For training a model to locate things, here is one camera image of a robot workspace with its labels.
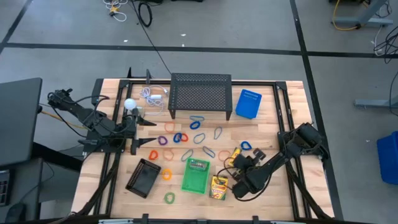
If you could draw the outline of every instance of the orange object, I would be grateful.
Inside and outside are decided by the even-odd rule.
[[[168,130],[166,127],[167,127],[167,125],[168,124],[172,124],[173,125],[173,130]],[[166,122],[165,124],[164,124],[164,130],[167,132],[167,133],[174,133],[174,129],[175,129],[175,123],[173,122],[173,121],[171,121],[171,122]]]
[[[222,151],[220,151],[220,152],[218,153],[218,160],[224,162],[225,159],[222,160],[222,159],[220,158],[220,154],[223,153],[223,152],[228,153],[228,156],[226,157],[226,159],[229,157],[229,155],[231,155],[231,152],[229,152],[229,151],[227,151],[227,150],[222,150]]]
[[[172,178],[172,171],[170,169],[165,169],[162,171],[162,177],[164,180],[170,180]]]
[[[157,151],[156,151],[156,150],[152,150],[152,151],[150,152],[150,154],[149,154],[148,159],[149,159],[149,160],[156,160],[158,156],[159,156],[159,154],[157,153]]]
[[[181,141],[187,142],[188,140],[189,140],[188,135],[185,133],[182,133]]]
[[[170,153],[172,154],[172,157],[170,158],[170,159],[168,159],[166,156],[165,156],[165,151],[170,151]],[[163,158],[165,158],[167,161],[171,161],[171,160],[173,160],[173,157],[174,157],[174,153],[173,153],[173,151],[171,150],[171,149],[164,149],[163,150]]]

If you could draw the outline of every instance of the green box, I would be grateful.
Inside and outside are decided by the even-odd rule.
[[[181,190],[205,194],[209,178],[210,162],[201,159],[187,159]]]

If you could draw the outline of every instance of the wooden table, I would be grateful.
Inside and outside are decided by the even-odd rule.
[[[111,97],[110,100],[103,101],[98,109],[105,112],[109,118],[112,117],[114,102],[118,89],[118,79],[105,79],[103,82],[101,94]],[[302,82],[286,82],[292,109],[292,116],[295,127],[304,122],[311,122],[310,111],[307,98],[305,96]],[[159,108],[151,108],[146,105],[143,98],[139,97],[139,92],[145,85],[133,85],[132,98],[137,101],[139,106],[143,106],[146,112],[159,111]],[[223,163],[218,159],[218,153],[222,150],[231,151],[240,145],[242,141],[249,141],[253,148],[261,148],[267,155],[263,162],[270,159],[279,151],[276,133],[279,130],[277,115],[275,110],[274,95],[271,87],[268,86],[233,86],[233,106],[236,106],[241,90],[245,88],[262,94],[262,101],[257,118],[246,119],[236,114],[231,115],[229,121],[225,120],[224,112],[204,112],[204,111],[178,111],[176,114],[175,130],[187,133],[188,142],[174,143],[173,134],[165,132],[164,125],[172,121],[169,112],[165,108],[160,115],[146,115],[145,119],[152,121],[157,126],[140,126],[138,128],[138,137],[157,137],[164,135],[169,140],[166,146],[160,146],[157,141],[149,142],[137,150],[137,155],[132,156],[129,152],[130,140],[127,142],[126,152],[121,156],[118,178],[114,193],[112,217],[132,217],[140,218],[143,213],[148,213],[150,218],[180,218],[180,219],[217,219],[217,220],[251,220],[253,215],[259,216],[260,220],[293,220],[292,207],[289,195],[289,186],[287,183],[287,174],[284,167],[278,169],[272,176],[267,190],[257,199],[251,202],[239,202],[230,190],[226,194],[226,200],[216,200],[209,198],[210,180],[205,195],[198,195],[181,191],[182,177],[185,163],[180,160],[181,156],[188,150],[193,149],[193,158],[206,159],[210,161],[210,177],[223,168]],[[164,94],[160,88],[152,88],[152,94]],[[285,111],[282,93],[279,93],[282,111]],[[123,110],[119,110],[119,121]],[[197,130],[189,128],[192,122],[190,115],[202,115],[206,118],[201,127]],[[284,114],[286,130],[289,129],[287,118]],[[216,127],[222,126],[223,132],[220,138],[213,139]],[[201,144],[193,143],[193,137],[196,134],[205,133],[206,139]],[[212,159],[202,151],[202,147],[207,146],[216,152],[216,157]],[[159,152],[159,158],[154,161],[155,164],[163,169],[172,170],[172,178],[169,181],[159,176],[149,194],[144,199],[125,189],[125,186],[134,172],[137,163],[141,158],[147,159],[151,150]],[[167,161],[163,157],[164,149],[171,149],[174,153],[172,161]],[[244,155],[252,155],[251,151],[244,151]],[[80,178],[76,188],[76,194],[73,201],[72,211],[79,211],[92,196],[96,190],[100,178],[103,153],[92,153],[86,159],[81,169]],[[331,200],[326,184],[325,174],[322,168],[322,162],[315,156],[302,156],[303,171],[307,189],[321,206],[321,208],[330,216],[333,216]],[[233,184],[234,180],[230,177],[229,181]],[[103,195],[101,211],[104,212],[107,190]],[[175,194],[175,201],[172,205],[164,202],[164,195],[167,192]],[[301,217],[303,217],[303,203],[301,196],[296,189],[298,204]]]

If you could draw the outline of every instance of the blue bin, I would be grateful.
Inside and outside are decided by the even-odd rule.
[[[388,184],[398,184],[398,131],[377,140],[381,179]]]
[[[242,90],[238,104],[236,105],[236,114],[249,119],[255,118],[259,111],[261,97],[261,94],[249,90]]]

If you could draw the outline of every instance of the concrete floor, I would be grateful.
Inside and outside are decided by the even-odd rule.
[[[6,36],[25,1],[0,0],[0,40]],[[327,0],[296,0],[296,4],[308,51],[372,53],[371,40],[378,28],[339,32],[329,23],[333,5]],[[341,5],[338,14],[356,14],[362,8],[355,4]],[[398,24],[395,12],[398,4],[392,2],[392,8],[391,18]],[[152,9],[154,22],[148,34],[156,46],[300,51],[289,0],[206,0],[203,3],[166,0],[165,4]],[[9,43],[73,44],[75,47],[6,47],[0,54],[0,82],[41,77],[40,100],[46,103],[47,93],[59,88],[72,88],[74,98],[89,95],[96,78],[125,77],[129,67],[133,75],[144,75],[148,68],[156,78],[169,77],[153,51],[77,49],[76,45],[150,46],[132,8],[125,5],[121,12],[127,14],[126,22],[107,16],[101,0],[33,0]],[[394,26],[383,29],[380,40],[392,28]],[[229,73],[235,79],[302,80],[309,102],[311,99],[299,55],[244,51],[160,54],[172,72]],[[380,178],[376,140],[395,131],[398,119],[388,110],[357,109],[353,100],[387,98],[392,77],[398,71],[396,60],[384,65],[376,58],[310,57],[310,65],[344,219],[394,223],[398,187],[385,184]],[[77,123],[69,114],[62,115]],[[76,145],[77,139],[64,124],[42,114],[38,116],[35,141],[62,150]],[[79,155],[81,149],[66,153]],[[43,217],[66,214],[72,204],[78,174],[59,167],[55,173],[55,177],[44,184],[40,200],[57,201],[43,205]]]

